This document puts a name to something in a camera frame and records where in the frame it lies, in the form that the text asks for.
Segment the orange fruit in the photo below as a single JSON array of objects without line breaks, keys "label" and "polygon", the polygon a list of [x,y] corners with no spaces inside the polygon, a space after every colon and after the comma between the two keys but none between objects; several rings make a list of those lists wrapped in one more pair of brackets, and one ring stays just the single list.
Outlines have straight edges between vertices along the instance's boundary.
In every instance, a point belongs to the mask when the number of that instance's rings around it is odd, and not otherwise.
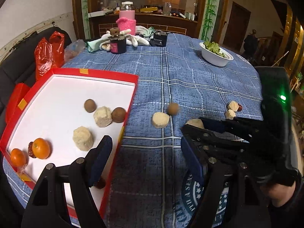
[{"label": "orange fruit", "polygon": [[34,140],[32,150],[34,155],[39,159],[46,159],[51,152],[50,145],[46,140],[42,138],[37,138],[36,140]]},{"label": "orange fruit", "polygon": [[20,149],[14,148],[11,152],[11,161],[16,167],[26,165],[26,156]]}]

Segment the tablecloth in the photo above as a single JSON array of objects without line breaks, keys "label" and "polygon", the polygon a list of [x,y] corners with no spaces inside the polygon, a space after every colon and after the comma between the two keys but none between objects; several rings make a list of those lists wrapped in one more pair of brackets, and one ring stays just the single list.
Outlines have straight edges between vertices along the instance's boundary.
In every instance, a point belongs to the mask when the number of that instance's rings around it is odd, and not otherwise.
[{"label": "tablecloth", "polygon": [[[232,62],[214,66],[203,59],[200,42],[169,34],[167,47],[128,46],[120,55],[84,51],[63,66],[139,75],[104,217],[107,227],[186,227],[202,189],[187,172],[180,128],[193,118],[224,119],[232,100],[243,107],[237,116],[262,119],[260,81],[253,66],[231,51]],[[170,117],[166,128],[154,128],[153,113],[166,111],[170,102],[178,103],[180,112]],[[3,167],[25,207],[31,190],[6,160]],[[221,222],[227,190],[228,186],[223,189],[214,226]],[[72,223],[79,226],[75,218]]]}]

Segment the bolt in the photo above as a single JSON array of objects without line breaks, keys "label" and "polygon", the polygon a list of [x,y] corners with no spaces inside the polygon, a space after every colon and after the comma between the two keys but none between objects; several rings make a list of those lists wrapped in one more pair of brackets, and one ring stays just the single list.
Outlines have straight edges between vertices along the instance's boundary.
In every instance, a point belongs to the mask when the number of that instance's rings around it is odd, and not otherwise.
[{"label": "bolt", "polygon": [[54,165],[53,165],[52,163],[49,163],[49,164],[46,165],[45,168],[47,168],[48,170],[50,170],[50,169],[53,168],[53,166],[54,166]]},{"label": "bolt", "polygon": [[214,163],[216,163],[216,158],[210,157],[210,158],[208,158],[208,161],[209,161],[211,164],[214,164]]},{"label": "bolt", "polygon": [[246,168],[247,168],[247,164],[244,163],[244,162],[240,163],[240,166],[241,166],[243,169],[246,169]]},{"label": "bolt", "polygon": [[76,159],[76,163],[77,164],[82,164],[84,161],[85,161],[84,158],[78,158],[78,159]]}]

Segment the wooden door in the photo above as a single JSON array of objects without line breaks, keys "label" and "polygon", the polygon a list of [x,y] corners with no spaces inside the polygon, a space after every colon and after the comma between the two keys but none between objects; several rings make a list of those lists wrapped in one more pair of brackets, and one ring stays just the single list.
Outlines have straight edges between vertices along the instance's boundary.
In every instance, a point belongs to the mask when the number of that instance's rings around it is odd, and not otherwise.
[{"label": "wooden door", "polygon": [[230,19],[223,45],[229,49],[240,51],[246,36],[251,12],[233,2]]}]

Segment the tray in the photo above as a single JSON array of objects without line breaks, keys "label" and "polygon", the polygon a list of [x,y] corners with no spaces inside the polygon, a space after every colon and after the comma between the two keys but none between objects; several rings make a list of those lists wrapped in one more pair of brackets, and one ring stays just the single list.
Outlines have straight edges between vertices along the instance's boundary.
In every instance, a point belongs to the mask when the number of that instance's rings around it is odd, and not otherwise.
[{"label": "tray", "polygon": [[[101,190],[90,188],[96,207],[103,216],[112,179],[112,165],[124,134],[137,80],[136,75],[112,71],[51,69],[34,84],[19,103],[2,135],[2,153],[12,165],[10,152],[14,148],[27,153],[29,142],[36,138],[41,137],[49,141],[52,147],[51,155],[45,160],[29,157],[25,168],[28,177],[22,179],[33,189],[48,163],[54,163],[57,167],[69,165],[75,159],[86,156],[87,152],[80,151],[72,140],[74,129],[87,127],[93,136],[93,148],[104,135],[111,136],[113,150],[102,173],[106,186]],[[111,110],[116,107],[125,108],[125,121],[113,122],[105,128],[99,128],[95,124],[93,113],[87,113],[83,108],[84,102],[89,98],[96,102],[97,107],[107,106]],[[69,214],[77,217],[69,184],[65,183],[64,189]]]}]

